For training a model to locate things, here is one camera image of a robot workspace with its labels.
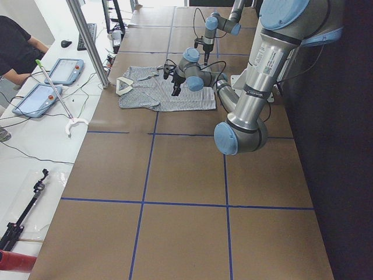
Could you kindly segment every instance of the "dark wall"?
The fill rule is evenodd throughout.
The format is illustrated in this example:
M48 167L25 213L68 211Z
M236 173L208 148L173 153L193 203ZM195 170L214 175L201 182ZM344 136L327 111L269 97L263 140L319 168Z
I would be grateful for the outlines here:
M343 37L283 84L290 124L335 280L373 279L373 9L350 1ZM300 51L288 77L320 47Z

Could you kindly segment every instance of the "table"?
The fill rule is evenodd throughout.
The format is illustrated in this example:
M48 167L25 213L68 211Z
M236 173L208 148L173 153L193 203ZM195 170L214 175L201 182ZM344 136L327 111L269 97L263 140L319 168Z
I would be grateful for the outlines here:
M178 61L193 44L193 13L136 11L109 79ZM210 62L227 61L228 76L246 67L256 21L245 9L240 36L217 40ZM219 102L122 110L115 89L104 90L30 279L333 279L281 100L255 153L217 150L225 116Z

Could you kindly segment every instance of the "person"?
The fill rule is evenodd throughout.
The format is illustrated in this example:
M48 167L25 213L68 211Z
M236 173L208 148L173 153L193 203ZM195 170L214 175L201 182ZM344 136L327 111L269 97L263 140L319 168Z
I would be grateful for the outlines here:
M22 85L48 47L28 34L14 20L0 16L0 76Z

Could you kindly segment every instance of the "computer mouse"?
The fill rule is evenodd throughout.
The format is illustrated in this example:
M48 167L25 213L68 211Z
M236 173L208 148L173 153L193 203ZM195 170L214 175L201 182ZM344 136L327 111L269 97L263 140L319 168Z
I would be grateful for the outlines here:
M69 40L62 40L61 41L61 47L62 48L67 48L68 46L70 46L71 45L71 41L69 41Z

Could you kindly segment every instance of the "blue joint cap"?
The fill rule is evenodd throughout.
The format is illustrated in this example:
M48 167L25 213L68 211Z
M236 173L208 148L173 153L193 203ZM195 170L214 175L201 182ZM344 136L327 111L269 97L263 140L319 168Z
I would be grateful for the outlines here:
M218 20L217 20L216 17L214 17L214 16L209 16L209 17L206 19L205 26L206 26L207 29L209 29L209 30L217 29L217 25L218 25Z
M203 89L203 80L197 76L187 77L186 84L188 85L188 89L193 92Z
M225 155L235 155L238 152L238 140L233 129L226 122L215 127L214 140L219 151Z
M237 36L237 35L239 34L240 30L241 30L241 25L240 25L239 23L237 23L237 24L232 28L231 34Z
M313 47L313 46L325 45L325 44L335 42L341 38L342 30L343 30L343 27L324 33L324 34L316 35L311 38L305 39L302 41L301 46L302 47Z
M308 6L309 0L263 1L259 18L265 29L277 30L295 21Z
M184 57L189 62L198 62L199 52L196 48L187 48L182 54L182 57Z

